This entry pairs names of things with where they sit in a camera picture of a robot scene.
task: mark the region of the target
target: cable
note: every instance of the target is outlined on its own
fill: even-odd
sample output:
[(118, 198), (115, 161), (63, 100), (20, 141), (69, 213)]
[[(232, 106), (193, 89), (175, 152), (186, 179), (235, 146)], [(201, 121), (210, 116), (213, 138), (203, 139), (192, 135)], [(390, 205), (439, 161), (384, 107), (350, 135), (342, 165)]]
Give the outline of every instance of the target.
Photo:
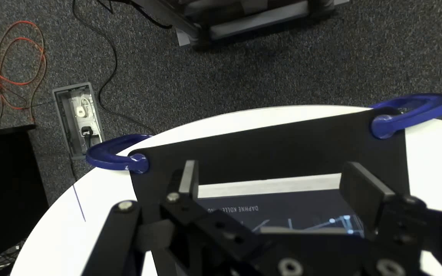
[(86, 149), (92, 147), (94, 129), (91, 126), (81, 127), (81, 138), (84, 139)]
[(109, 107), (106, 107), (103, 104), (103, 92), (104, 89), (108, 87), (108, 84), (114, 80), (114, 77), (117, 75), (117, 69), (118, 69), (118, 57), (117, 57), (117, 47), (115, 47), (115, 43), (111, 37), (108, 37), (101, 29), (95, 27), (94, 24), (88, 23), (86, 20), (83, 20), (83, 15), (80, 14), (80, 11), (77, 9), (77, 0), (72, 0), (72, 15), (78, 20), (78, 23), (81, 23), (83, 26), (86, 26), (88, 29), (91, 29), (92, 32), (95, 32), (98, 37), (104, 38), (108, 41), (108, 44), (111, 46), (111, 50), (112, 50), (112, 58), (114, 58), (114, 66), (112, 66), (112, 72), (111, 75), (104, 80), (104, 83), (100, 86), (98, 92), (97, 92), (97, 101), (98, 101), (98, 106), (111, 113), (111, 115), (115, 115), (115, 116), (120, 116), (129, 123), (134, 123), (137, 124), (138, 127), (147, 130), (150, 135), (155, 133), (155, 130), (137, 119), (134, 119), (132, 116), (127, 116), (124, 113), (120, 113), (117, 110), (112, 110)]
[(114, 8), (112, 8), (112, 1), (118, 1), (118, 3), (124, 3), (124, 4), (131, 4), (132, 8), (135, 8), (140, 14), (143, 14), (143, 17), (146, 17), (152, 24), (161, 27), (161, 29), (172, 29), (172, 24), (163, 24), (160, 21), (157, 21), (155, 18), (152, 18), (149, 14), (146, 14), (146, 11), (143, 9), (141, 4), (135, 3), (134, 0), (109, 0), (109, 6), (106, 6), (101, 0), (97, 0), (104, 9), (108, 9), (111, 14), (114, 14)]
[(0, 253), (0, 271), (11, 267), (15, 262), (22, 245), (23, 245), (23, 241), (18, 242), (15, 247), (11, 247), (6, 251)]
[(134, 6), (140, 14), (143, 14), (143, 17), (146, 17), (150, 23), (154, 23), (155, 26), (161, 27), (161, 29), (172, 29), (172, 24), (163, 24), (160, 21), (157, 21), (155, 18), (152, 18), (149, 14), (146, 14), (146, 11), (143, 9), (143, 6), (140, 6), (135, 1), (129, 1), (131, 6)]
[(69, 167), (71, 167), (71, 173), (72, 173), (72, 178), (74, 178), (74, 182), (72, 182), (72, 192), (74, 192), (74, 196), (77, 199), (77, 204), (80, 207), (80, 213), (83, 216), (83, 221), (86, 222), (86, 216), (84, 216), (84, 210), (83, 210), (83, 205), (81, 205), (81, 201), (80, 201), (80, 196), (78, 196), (78, 190), (75, 187), (75, 184), (78, 182), (78, 173), (77, 173), (77, 169), (74, 167), (74, 161), (72, 161), (72, 155), (68, 153), (68, 159), (69, 159)]
[[(8, 37), (18, 27), (31, 27), (32, 31), (35, 31), (38, 34), (38, 43), (29, 37), (14, 37), (9, 44), (6, 47), (3, 47), (3, 43), (8, 40)], [(8, 52), (17, 46), (17, 44), (28, 44), (31, 47), (34, 47), (38, 52), (38, 66), (35, 69), (35, 73), (25, 81), (15, 81), (11, 80), (9, 77), (5, 77), (5, 61), (8, 60)], [(17, 112), (29, 112), (29, 118), (32, 121), (32, 124), (35, 124), (35, 115), (34, 115), (34, 100), (37, 95), (37, 90), (40, 89), (45, 77), (48, 73), (48, 57), (46, 57), (46, 50), (45, 50), (45, 35), (40, 31), (40, 27), (37, 26), (37, 23), (34, 21), (28, 21), (28, 20), (18, 20), (15, 23), (12, 23), (2, 35), (0, 38), (0, 124), (5, 115), (5, 106), (8, 106), (11, 110), (17, 110)], [(14, 87), (26, 87), (29, 89), (28, 98), (18, 95)], [(18, 100), (28, 101), (26, 104), (22, 103), (14, 103), (12, 100), (8, 98), (8, 92), (11, 92), (12, 95), (18, 96)]]

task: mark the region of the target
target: blue clamp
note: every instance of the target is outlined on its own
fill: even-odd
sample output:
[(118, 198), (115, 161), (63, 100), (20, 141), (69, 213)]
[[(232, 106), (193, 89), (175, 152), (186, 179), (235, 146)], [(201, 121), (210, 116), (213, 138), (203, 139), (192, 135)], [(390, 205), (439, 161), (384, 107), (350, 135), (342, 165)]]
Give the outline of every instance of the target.
[(379, 115), (371, 123), (371, 132), (379, 139), (395, 132), (442, 116), (442, 93), (414, 93), (393, 98), (373, 106), (373, 109), (398, 109), (401, 115)]
[(118, 156), (117, 153), (146, 139), (146, 135), (126, 135), (104, 141), (91, 147), (86, 153), (86, 162), (108, 170), (131, 170), (146, 173), (149, 170), (147, 158), (143, 153)]

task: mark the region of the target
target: screw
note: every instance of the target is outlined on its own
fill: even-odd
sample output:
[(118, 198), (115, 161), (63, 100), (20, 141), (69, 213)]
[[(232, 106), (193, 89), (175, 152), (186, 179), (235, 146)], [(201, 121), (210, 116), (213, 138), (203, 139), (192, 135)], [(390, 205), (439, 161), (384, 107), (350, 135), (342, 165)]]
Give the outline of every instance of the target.
[(304, 268), (302, 265), (292, 257), (284, 257), (279, 261), (279, 273), (281, 276), (302, 276), (304, 274)]
[(411, 204), (411, 205), (416, 205), (418, 204), (418, 199), (413, 198), (413, 196), (405, 196), (405, 202)]
[(127, 210), (131, 210), (132, 208), (132, 201), (121, 201), (120, 204), (118, 204), (118, 210), (121, 210), (121, 211), (127, 211)]
[(399, 265), (398, 262), (391, 261), (391, 259), (379, 259), (376, 262), (376, 270), (382, 276), (405, 276), (404, 267)]
[(167, 198), (170, 202), (175, 202), (175, 201), (180, 199), (180, 195), (178, 195), (178, 193), (169, 193), (166, 198)]

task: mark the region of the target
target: white table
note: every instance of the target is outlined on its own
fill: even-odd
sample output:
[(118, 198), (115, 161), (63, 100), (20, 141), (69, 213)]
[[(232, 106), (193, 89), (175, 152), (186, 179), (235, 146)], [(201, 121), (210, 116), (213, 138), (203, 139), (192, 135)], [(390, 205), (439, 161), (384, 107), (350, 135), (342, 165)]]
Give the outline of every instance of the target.
[[(195, 121), (121, 152), (178, 141), (215, 136), (266, 126), (305, 121), (365, 110), (345, 106), (287, 106), (253, 109)], [(442, 210), (442, 121), (433, 119), (407, 129), (410, 190), (428, 207)], [(40, 219), (14, 265), (12, 276), (77, 276), (83, 271), (104, 219), (114, 204), (135, 199), (127, 172), (94, 169), (77, 181), (75, 188), (86, 221), (69, 188)]]

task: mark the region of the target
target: electrical outlet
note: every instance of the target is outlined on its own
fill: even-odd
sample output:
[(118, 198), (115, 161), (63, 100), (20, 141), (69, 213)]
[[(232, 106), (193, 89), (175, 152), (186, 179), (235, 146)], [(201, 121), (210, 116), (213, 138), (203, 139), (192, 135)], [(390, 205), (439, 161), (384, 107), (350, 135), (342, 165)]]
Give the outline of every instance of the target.
[(83, 155), (103, 141), (91, 83), (54, 89), (63, 135), (72, 155)]

